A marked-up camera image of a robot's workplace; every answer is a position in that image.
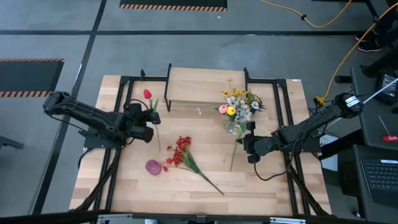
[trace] sneaker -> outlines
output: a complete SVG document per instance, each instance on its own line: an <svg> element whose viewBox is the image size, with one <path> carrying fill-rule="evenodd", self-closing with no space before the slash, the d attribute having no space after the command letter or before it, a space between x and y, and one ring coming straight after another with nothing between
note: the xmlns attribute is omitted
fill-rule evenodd
<svg viewBox="0 0 398 224"><path fill-rule="evenodd" d="M355 34L355 39L357 41L360 41L364 34L365 34L365 32L359 32L359 33ZM368 34L366 34L366 36L363 38L362 42L374 40L376 37L377 37L377 35L373 31L369 31Z"/></svg>
<svg viewBox="0 0 398 224"><path fill-rule="evenodd" d="M378 52L382 47L379 47L375 41L367 41L359 43L358 50L362 52Z"/></svg>

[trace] wooden table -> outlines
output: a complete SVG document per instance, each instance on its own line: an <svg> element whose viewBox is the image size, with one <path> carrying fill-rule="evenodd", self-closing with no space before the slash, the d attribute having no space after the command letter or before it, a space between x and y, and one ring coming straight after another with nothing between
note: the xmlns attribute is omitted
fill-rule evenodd
<svg viewBox="0 0 398 224"><path fill-rule="evenodd" d="M96 107L112 111L114 108L120 76L104 76ZM257 135L270 135L278 128L277 113L272 85L252 83L248 86L262 98L267 108L256 113ZM167 112L163 102L165 82L134 82L132 97L143 99L142 92L148 89L159 99L158 111L162 124L158 125L161 141L159 152L157 137L146 144L134 141L122 150L117 181L115 185L112 212L124 213L172 213L207 215L285 215L291 216L289 190L286 175L268 182L258 179L253 165L247 162L247 154L238 146L232 172L229 167L234 149L234 136L226 134L223 126L225 117L210 109L211 105L173 103ZM287 89L294 117L294 123L308 118L307 104L300 80L287 80ZM287 121L282 90L280 101ZM167 165L165 159L172 153L167 146L174 145L179 136L191 136L192 154L199 168L225 193L222 196L209 183L189 171L169 168L158 176L150 175L145 169L149 159L156 159ZM104 150L97 149L85 156L81 162L75 191L70 208L79 206L97 184L100 176ZM305 183L318 203L331 212L322 168L319 161L309 153L301 153ZM281 152L272 152L261 158L257 170L268 177L285 170ZM108 186L104 187L101 208L104 208ZM299 211L302 201L299 189L295 188Z"/></svg>

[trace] green leaf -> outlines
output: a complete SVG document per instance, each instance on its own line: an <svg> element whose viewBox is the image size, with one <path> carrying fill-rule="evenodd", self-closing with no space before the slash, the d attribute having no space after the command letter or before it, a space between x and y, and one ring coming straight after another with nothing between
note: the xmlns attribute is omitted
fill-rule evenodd
<svg viewBox="0 0 398 224"><path fill-rule="evenodd" d="M159 99L157 99L157 100L156 100L156 102L155 102L155 106L154 106L154 112L156 112L156 109L157 109L157 103L158 103L158 101L159 101Z"/></svg>

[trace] red tulip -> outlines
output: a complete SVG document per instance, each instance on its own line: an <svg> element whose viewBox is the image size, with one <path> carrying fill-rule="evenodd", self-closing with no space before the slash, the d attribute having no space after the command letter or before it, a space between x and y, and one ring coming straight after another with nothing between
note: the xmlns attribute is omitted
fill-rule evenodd
<svg viewBox="0 0 398 224"><path fill-rule="evenodd" d="M152 97L152 94L149 90L144 90L144 98L149 100Z"/></svg>

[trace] small wooden platform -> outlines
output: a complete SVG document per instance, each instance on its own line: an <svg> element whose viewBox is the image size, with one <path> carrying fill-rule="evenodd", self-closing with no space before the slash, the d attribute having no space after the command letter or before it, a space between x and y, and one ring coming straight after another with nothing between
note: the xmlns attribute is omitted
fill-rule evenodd
<svg viewBox="0 0 398 224"><path fill-rule="evenodd" d="M99 91L96 107L112 111L118 93L120 76L105 76ZM219 83L224 88L223 77ZM294 123L308 118L307 104L300 80L286 80ZM279 125L275 108L273 87L270 84L252 83L248 86L262 98L266 110L256 113L256 134L269 136ZM289 188L286 175L268 182L259 180L253 165L247 161L247 154L238 146L232 172L229 167L234 148L234 136L226 134L223 126L226 118L209 105L197 103L173 103L173 110L167 112L162 101L165 82L134 82L132 98L143 99L143 91L148 89L153 98L159 99L158 112L162 124L158 125L161 152L157 136L146 144L134 141L122 150L111 210L123 213L166 213L166 214L208 214L208 215L259 215L291 216ZM282 90L280 101L284 105ZM282 106L284 120L286 112ZM145 169L149 159L156 159L166 165L165 159L171 156L167 146L174 145L179 136L192 137L192 154L199 168L225 193L222 196L209 183L189 171L170 166L168 172L158 176L150 175ZM70 208L79 206L93 190L100 176L104 149L96 149L87 154L81 162L75 191ZM329 199L319 161L310 153L301 153L305 183L314 198L327 212L330 212ZM269 177L285 170L281 152L272 152L261 158L257 170L263 177ZM104 208L108 186L103 191L100 208ZM299 189L295 188L298 209L302 213Z"/></svg>
<svg viewBox="0 0 398 224"><path fill-rule="evenodd" d="M211 70L197 68L170 69L167 99L173 103L225 103L221 90L245 88L244 71Z"/></svg>

